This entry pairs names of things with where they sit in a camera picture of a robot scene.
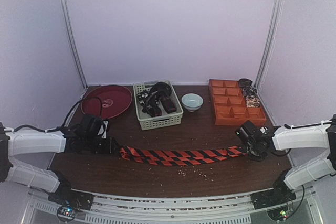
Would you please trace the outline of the red navy striped tie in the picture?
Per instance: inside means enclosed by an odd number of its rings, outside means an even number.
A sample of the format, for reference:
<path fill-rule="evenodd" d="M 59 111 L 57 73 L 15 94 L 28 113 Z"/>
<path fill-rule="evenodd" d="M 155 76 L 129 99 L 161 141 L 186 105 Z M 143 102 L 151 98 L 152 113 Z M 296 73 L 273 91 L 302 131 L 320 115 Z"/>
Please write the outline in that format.
<path fill-rule="evenodd" d="M 128 161 L 168 167 L 213 164 L 247 155 L 240 146 L 189 151 L 142 150 L 124 146 L 120 148 L 119 153 L 123 159 Z"/>

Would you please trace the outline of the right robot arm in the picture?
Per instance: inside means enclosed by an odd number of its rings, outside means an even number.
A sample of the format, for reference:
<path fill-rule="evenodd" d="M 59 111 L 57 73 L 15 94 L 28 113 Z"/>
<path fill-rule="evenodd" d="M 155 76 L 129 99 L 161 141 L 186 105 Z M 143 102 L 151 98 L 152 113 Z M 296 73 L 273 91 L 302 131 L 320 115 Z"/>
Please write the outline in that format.
<path fill-rule="evenodd" d="M 283 171 L 269 192 L 272 203 L 279 204 L 289 192 L 311 181 L 335 176 L 335 116 L 330 120 L 307 125 L 258 128 L 246 121 L 236 131 L 243 149 L 254 161 L 265 160 L 268 153 L 297 148 L 323 148 L 324 152 L 306 163 Z"/>

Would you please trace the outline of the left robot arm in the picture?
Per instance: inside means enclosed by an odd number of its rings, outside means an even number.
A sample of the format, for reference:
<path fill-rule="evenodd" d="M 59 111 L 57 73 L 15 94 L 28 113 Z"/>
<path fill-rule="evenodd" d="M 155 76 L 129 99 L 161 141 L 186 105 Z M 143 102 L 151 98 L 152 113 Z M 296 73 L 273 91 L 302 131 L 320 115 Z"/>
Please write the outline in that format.
<path fill-rule="evenodd" d="M 15 129 L 1 126 L 1 182 L 15 182 L 55 195 L 64 205 L 76 197 L 71 183 L 61 173 L 16 160 L 33 153 L 114 154 L 120 145 L 107 135 L 109 121 L 85 115 L 73 126 L 43 130 L 32 125 Z"/>

